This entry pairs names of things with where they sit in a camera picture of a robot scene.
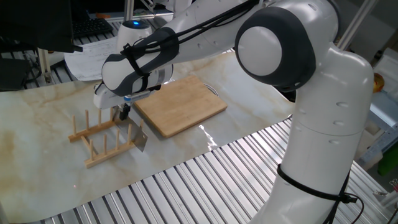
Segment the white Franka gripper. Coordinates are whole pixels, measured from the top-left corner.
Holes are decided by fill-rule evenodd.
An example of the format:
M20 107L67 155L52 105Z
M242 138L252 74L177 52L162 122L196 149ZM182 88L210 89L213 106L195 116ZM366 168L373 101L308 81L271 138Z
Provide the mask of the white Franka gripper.
M101 110L112 108L124 103L119 113L119 119L121 121L124 121L129 117L129 112L131 110L131 106L125 103L124 98L122 96L115 95L105 86L104 83L99 83L94 86L93 103Z

